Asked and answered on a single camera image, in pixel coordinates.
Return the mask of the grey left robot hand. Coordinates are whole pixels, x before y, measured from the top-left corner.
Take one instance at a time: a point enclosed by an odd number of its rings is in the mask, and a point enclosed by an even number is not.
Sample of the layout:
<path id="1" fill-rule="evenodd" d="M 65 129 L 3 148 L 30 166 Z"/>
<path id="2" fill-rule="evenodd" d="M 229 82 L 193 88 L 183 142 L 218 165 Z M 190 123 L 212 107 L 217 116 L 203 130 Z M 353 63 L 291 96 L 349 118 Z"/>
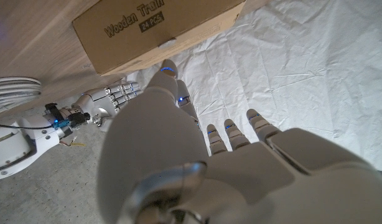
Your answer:
<path id="1" fill-rule="evenodd" d="M 382 174 L 299 128 L 257 111 L 250 142 L 228 119 L 226 146 L 202 132 L 175 63 L 115 116 L 101 150 L 96 199 L 106 223 L 382 223 Z"/>

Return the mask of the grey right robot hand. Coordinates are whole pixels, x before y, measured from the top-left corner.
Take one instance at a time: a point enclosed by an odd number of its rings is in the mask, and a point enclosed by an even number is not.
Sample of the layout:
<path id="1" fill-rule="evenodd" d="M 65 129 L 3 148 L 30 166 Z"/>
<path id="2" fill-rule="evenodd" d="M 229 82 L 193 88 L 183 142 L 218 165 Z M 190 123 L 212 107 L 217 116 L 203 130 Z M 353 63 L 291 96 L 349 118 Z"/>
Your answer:
<path id="1" fill-rule="evenodd" d="M 88 123 L 107 129 L 113 118 L 132 99 L 142 93 L 138 82 L 119 81 L 104 88 L 84 92 L 71 106 L 72 110 L 88 113 Z"/>

